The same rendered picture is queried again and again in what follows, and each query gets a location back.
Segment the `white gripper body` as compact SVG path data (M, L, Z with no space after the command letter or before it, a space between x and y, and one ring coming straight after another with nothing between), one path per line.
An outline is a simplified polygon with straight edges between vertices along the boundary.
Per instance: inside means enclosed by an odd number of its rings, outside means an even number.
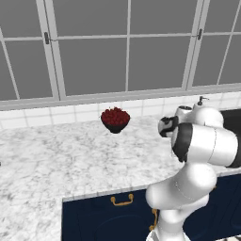
M164 123L162 120L158 122L158 133L161 137L170 137L172 131L170 130L172 123Z

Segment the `dark soap dispenser pump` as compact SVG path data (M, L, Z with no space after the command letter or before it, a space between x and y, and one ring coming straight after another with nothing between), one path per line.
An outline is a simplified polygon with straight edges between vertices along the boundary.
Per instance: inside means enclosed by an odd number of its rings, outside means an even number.
M202 101L203 101L204 99L205 99L205 100L210 100L210 99L208 99L208 98L206 98L206 97L200 96L200 99L199 99L197 105L198 105L198 106L202 106Z

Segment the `black bowl of red berries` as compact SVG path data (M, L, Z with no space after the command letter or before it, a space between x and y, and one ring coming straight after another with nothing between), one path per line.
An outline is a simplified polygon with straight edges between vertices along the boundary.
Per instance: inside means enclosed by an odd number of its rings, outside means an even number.
M119 134L129 123L130 115L121 108L106 109L101 115L103 125L112 133Z

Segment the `black sink basin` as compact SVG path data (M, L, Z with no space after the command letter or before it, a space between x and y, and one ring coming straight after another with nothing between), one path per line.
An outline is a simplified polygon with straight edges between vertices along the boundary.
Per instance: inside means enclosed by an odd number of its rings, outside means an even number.
M222 110L221 114L224 118L224 128L235 133L237 137L237 153L233 162L228 166L228 169L237 169L241 167L241 109Z

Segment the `white framed window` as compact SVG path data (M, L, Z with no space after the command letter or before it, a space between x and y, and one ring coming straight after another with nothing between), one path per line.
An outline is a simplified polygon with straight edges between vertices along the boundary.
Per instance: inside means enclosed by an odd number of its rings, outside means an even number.
M0 0L2 110L202 94L241 106L241 0Z

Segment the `navy cupboard door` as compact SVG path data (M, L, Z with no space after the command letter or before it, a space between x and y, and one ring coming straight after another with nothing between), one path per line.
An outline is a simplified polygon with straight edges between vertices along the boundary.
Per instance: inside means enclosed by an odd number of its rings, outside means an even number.
M241 174L217 178L206 206L185 220L191 241L216 241L241 234Z

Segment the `navy drawer front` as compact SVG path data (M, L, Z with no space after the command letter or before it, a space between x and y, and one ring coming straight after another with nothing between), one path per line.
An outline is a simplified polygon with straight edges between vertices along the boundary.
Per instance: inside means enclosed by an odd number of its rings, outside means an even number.
M127 206L114 206L112 196L134 195ZM157 212L145 199L145 189L96 198L64 201L61 241L146 241Z

